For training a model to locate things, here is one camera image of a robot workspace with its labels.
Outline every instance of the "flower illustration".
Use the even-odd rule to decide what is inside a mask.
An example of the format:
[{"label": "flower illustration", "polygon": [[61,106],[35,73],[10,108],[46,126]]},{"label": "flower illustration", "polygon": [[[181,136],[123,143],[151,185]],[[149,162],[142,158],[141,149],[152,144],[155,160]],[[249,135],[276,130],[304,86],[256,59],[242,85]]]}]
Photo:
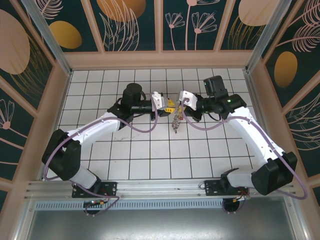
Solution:
[{"label": "flower illustration", "polygon": [[192,24],[196,34],[209,33],[217,30],[217,25],[214,24],[216,19],[214,13],[203,13],[199,18],[199,12],[192,14]]},{"label": "flower illustration", "polygon": [[168,23],[169,28],[170,28],[172,46],[173,46],[173,50],[175,51],[176,48],[175,48],[175,43],[174,43],[174,37],[172,34],[172,29],[182,27],[186,23],[185,23],[185,21],[183,21],[183,17],[181,16],[181,12],[180,13],[173,13],[172,16],[171,16],[171,13],[167,13],[165,15],[165,19],[166,19],[166,22]]},{"label": "flower illustration", "polygon": [[8,107],[5,100],[0,100],[0,129],[8,130],[14,115],[15,104],[9,100]]},{"label": "flower illustration", "polygon": [[186,3],[191,7],[196,5],[216,4],[218,2],[220,2],[220,0],[186,0]]}]

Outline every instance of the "white tile floor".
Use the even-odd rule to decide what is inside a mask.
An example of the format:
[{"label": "white tile floor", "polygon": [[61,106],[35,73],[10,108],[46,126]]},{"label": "white tile floor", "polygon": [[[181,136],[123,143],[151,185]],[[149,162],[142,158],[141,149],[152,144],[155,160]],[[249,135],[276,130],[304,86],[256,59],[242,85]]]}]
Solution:
[{"label": "white tile floor", "polygon": [[[206,96],[203,79],[221,75],[229,94],[239,94],[253,115],[252,101],[241,69],[137,69],[73,72],[59,128],[80,127],[107,111],[130,82],[139,83],[146,94],[157,91],[177,99],[181,90]],[[177,134],[173,116],[159,118],[150,133],[125,127],[82,149],[81,164],[103,180],[183,179],[219,177],[235,167],[252,167],[252,152],[228,124],[200,131],[182,121]],[[133,120],[133,126],[150,129],[148,115]],[[207,115],[200,127],[217,124]]]}]

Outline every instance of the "vent grille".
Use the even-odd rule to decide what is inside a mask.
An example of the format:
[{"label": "vent grille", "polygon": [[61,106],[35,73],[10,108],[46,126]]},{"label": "vent grille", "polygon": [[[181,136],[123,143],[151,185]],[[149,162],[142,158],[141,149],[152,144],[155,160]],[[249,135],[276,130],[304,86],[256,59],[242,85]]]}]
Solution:
[{"label": "vent grille", "polygon": [[[105,209],[111,203],[89,207]],[[39,201],[37,211],[84,210],[84,201]],[[222,199],[161,199],[161,200],[120,200],[110,210],[151,210],[151,209],[212,209],[221,208]]]}]

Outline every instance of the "grid tile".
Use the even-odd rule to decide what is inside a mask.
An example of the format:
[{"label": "grid tile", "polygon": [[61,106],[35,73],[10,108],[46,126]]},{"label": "grid tile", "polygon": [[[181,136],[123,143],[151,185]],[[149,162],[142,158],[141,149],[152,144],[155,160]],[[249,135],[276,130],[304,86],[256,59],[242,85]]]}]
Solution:
[{"label": "grid tile", "polygon": [[[213,75],[221,75],[229,94],[239,94],[255,117],[246,81],[240,73],[241,69],[226,68],[76,71],[72,74],[59,128],[74,130],[101,116],[122,96],[129,83],[140,84],[147,99],[150,91],[157,91],[175,101],[181,90],[206,97],[203,79]],[[159,117],[152,133],[125,127],[105,134],[82,148],[81,165],[104,180],[211,178],[232,167],[256,167],[254,153],[228,123],[215,130],[201,131],[187,125],[184,119],[175,134],[172,120],[173,114]],[[141,130],[149,130],[153,124],[148,114],[132,122]],[[217,121],[204,114],[196,124],[208,128]]]}]

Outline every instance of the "purple cable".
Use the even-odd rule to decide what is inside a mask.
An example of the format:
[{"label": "purple cable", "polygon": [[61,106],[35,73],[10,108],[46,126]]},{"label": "purple cable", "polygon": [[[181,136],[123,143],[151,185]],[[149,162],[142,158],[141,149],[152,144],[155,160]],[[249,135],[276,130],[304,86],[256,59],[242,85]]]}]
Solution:
[{"label": "purple cable", "polygon": [[[151,97],[151,103],[152,103],[152,106],[153,106],[153,109],[155,109],[154,113],[155,113],[155,120],[154,120],[154,124],[152,126],[152,128],[150,128],[149,130],[140,130],[140,129],[137,129],[135,128],[134,126],[131,126],[129,123],[127,123],[126,121],[120,119],[120,118],[117,118],[117,117],[113,117],[113,116],[109,116],[109,117],[105,117],[105,118],[102,118],[101,121],[95,121],[95,122],[92,122],[91,124],[89,124],[88,126],[85,126],[84,128],[82,128],[81,130],[79,130],[78,132],[75,132],[74,134],[72,134],[71,136],[67,137],[65,140],[63,140],[54,150],[53,152],[51,153],[51,155],[49,156],[48,160],[46,161],[45,165],[44,165],[44,169],[43,169],[43,178],[47,181],[50,181],[50,180],[53,180],[53,179],[57,179],[58,176],[54,176],[54,177],[47,177],[47,174],[48,174],[48,169],[49,169],[49,164],[51,163],[52,159],[54,158],[54,156],[56,155],[56,153],[59,151],[60,148],[63,147],[63,145],[65,145],[69,140],[71,140],[72,138],[74,138],[75,136],[77,135],[80,135],[82,134],[85,130],[101,123],[101,122],[104,122],[104,121],[108,121],[108,120],[118,120],[120,121],[121,123],[127,125],[129,128],[139,132],[139,133],[143,133],[143,134],[147,134],[147,133],[150,133],[152,130],[155,129],[157,123],[158,123],[158,111],[157,111],[157,107],[156,107],[156,104],[153,100],[153,98]],[[97,214],[94,214],[93,216],[97,216],[97,215],[100,215],[100,214],[103,214],[105,213],[109,208],[111,208],[117,201],[119,201],[119,197],[118,196],[104,196],[104,195],[100,195],[100,194],[96,194],[94,192],[91,192],[89,191],[88,189],[86,189],[85,187],[77,184],[77,186],[79,188],[81,188],[83,191],[85,191],[86,193],[88,194],[91,194],[93,196],[96,196],[96,197],[99,197],[99,198],[105,198],[105,199],[116,199],[110,206],[108,206],[106,209],[102,210],[102,211],[99,211]]]},{"label": "purple cable", "polygon": [[[189,102],[189,98],[185,98],[181,105],[183,106],[185,104],[185,102]],[[304,195],[303,196],[296,196],[296,195],[292,195],[288,192],[285,192],[285,191],[281,191],[281,190],[276,190],[277,192],[279,193],[282,193],[283,195],[286,195],[286,196],[289,196],[289,197],[292,197],[294,199],[298,199],[298,200],[304,200],[308,197],[308,192],[307,192],[307,188],[306,186],[304,185],[304,183],[302,182],[302,180],[299,178],[299,176],[296,174],[296,172],[289,166],[289,164],[286,162],[286,160],[276,151],[275,147],[272,145],[272,143],[269,141],[268,137],[265,135],[265,133],[263,132],[263,130],[260,128],[260,126],[258,126],[257,124],[255,124],[254,122],[252,122],[250,119],[246,118],[246,117],[243,117],[243,116],[232,116],[232,117],[229,117],[228,119],[226,120],[223,120],[222,122],[218,123],[217,125],[214,125],[212,127],[208,127],[208,128],[205,128],[205,127],[199,127],[195,124],[193,124],[186,116],[185,114],[185,111],[184,111],[184,108],[181,107],[181,112],[182,112],[182,115],[183,117],[185,118],[186,122],[188,124],[190,124],[192,127],[194,127],[195,129],[198,129],[198,130],[201,130],[201,131],[209,131],[209,130],[212,130],[212,129],[215,129],[219,126],[221,126],[222,124],[232,120],[232,119],[241,119],[241,120],[244,120],[244,121],[247,121],[249,124],[251,124],[252,126],[254,126],[258,132],[261,134],[261,136],[264,138],[264,140],[268,143],[268,145],[270,146],[271,150],[275,153],[275,155],[281,160],[281,162],[286,166],[286,168],[292,173],[292,175],[296,178],[296,180],[299,182],[300,186],[302,187],[303,189],[303,193]]]}]

